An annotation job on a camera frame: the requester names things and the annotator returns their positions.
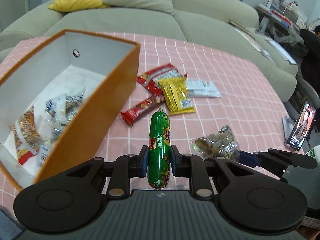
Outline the orange white snack packet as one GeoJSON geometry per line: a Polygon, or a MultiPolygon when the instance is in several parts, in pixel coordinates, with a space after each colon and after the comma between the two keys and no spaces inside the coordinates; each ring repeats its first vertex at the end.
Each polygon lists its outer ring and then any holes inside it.
{"type": "Polygon", "coordinates": [[[24,165],[31,157],[38,154],[43,139],[39,135],[35,126],[34,106],[22,114],[14,123],[10,125],[14,133],[15,148],[18,163],[24,165]]]}

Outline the smartphone on stand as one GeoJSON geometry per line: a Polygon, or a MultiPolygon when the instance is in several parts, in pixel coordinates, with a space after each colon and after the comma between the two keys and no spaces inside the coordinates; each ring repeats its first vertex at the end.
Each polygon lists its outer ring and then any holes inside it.
{"type": "Polygon", "coordinates": [[[315,107],[305,100],[296,121],[288,115],[281,119],[284,129],[284,144],[288,148],[292,148],[295,151],[299,151],[302,148],[310,132],[315,115],[315,107]]]}

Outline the beige sofa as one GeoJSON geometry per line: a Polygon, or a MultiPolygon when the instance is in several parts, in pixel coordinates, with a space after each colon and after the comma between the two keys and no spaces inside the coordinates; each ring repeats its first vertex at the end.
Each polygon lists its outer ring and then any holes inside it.
{"type": "Polygon", "coordinates": [[[228,22],[253,31],[259,25],[255,9],[239,0],[172,0],[174,13],[135,8],[103,8],[64,14],[49,2],[27,12],[1,32],[1,58],[21,41],[52,36],[63,29],[135,33],[172,38],[221,50],[252,61],[282,101],[297,85],[298,66],[277,65],[257,52],[228,22]]]}

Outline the green sausage snack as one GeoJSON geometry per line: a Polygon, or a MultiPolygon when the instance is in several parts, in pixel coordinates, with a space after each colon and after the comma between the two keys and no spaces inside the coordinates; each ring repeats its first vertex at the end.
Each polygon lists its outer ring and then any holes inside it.
{"type": "Polygon", "coordinates": [[[170,118],[162,108],[151,117],[147,177],[155,190],[165,188],[169,182],[170,118]]]}

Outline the yellow snack packet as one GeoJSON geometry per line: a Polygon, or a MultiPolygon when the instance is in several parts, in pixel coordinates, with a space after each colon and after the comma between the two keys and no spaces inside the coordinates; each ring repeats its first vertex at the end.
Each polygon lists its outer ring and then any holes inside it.
{"type": "Polygon", "coordinates": [[[160,79],[158,84],[163,92],[170,115],[196,112],[184,76],[160,79]]]}

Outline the clear nut snack bag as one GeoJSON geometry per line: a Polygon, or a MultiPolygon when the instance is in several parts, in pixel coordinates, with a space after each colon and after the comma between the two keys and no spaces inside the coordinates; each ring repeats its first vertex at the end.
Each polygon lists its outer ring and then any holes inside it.
{"type": "Polygon", "coordinates": [[[240,147],[232,129],[222,126],[217,133],[195,138],[189,142],[193,152],[202,159],[223,157],[237,161],[240,157],[240,147]]]}

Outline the papers on sofa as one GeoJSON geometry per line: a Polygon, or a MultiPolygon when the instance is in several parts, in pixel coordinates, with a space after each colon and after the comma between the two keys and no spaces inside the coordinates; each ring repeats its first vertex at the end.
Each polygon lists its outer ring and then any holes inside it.
{"type": "Polygon", "coordinates": [[[277,65],[297,65],[293,57],[274,39],[260,33],[258,30],[250,31],[240,24],[229,20],[228,22],[249,44],[265,58],[277,65]]]}

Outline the blue white snack packet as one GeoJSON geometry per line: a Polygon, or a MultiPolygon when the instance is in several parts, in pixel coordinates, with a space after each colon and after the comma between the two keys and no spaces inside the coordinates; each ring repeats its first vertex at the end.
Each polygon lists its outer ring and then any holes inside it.
{"type": "Polygon", "coordinates": [[[36,119],[40,135],[44,140],[53,144],[59,139],[73,121],[83,100],[84,95],[81,93],[63,93],[45,102],[43,112],[36,119]]]}

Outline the red chocolate wafer bar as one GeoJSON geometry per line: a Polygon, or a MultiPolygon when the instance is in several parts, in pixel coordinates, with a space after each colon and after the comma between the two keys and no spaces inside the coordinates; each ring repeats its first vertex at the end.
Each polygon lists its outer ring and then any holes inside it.
{"type": "Polygon", "coordinates": [[[155,109],[165,101],[163,94],[152,95],[151,97],[145,99],[144,101],[138,103],[137,105],[131,107],[125,112],[121,112],[120,115],[125,123],[129,126],[145,116],[149,111],[155,109]]]}

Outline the cluttered desk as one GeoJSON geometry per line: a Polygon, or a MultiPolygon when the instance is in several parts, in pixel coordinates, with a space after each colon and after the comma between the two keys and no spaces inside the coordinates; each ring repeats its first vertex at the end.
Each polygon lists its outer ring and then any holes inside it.
{"type": "Polygon", "coordinates": [[[299,33],[306,27],[307,17],[296,2],[289,0],[268,0],[267,5],[259,4],[257,12],[262,16],[258,31],[267,33],[280,44],[299,46],[306,50],[299,33]]]}

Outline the orange storage box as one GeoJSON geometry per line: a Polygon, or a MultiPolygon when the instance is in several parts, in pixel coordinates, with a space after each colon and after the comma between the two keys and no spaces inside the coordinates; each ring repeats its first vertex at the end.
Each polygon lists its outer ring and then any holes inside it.
{"type": "Polygon", "coordinates": [[[140,44],[63,30],[1,63],[1,169],[18,190],[92,158],[135,88],[140,44]]]}

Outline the red silver snack packet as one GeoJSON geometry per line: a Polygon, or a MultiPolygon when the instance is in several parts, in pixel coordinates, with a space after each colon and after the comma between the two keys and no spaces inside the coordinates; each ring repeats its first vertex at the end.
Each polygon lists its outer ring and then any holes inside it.
{"type": "Polygon", "coordinates": [[[158,84],[160,79],[169,79],[181,76],[186,78],[188,74],[185,73],[182,75],[175,66],[168,63],[138,75],[136,80],[152,94],[161,95],[162,90],[158,84]]]}

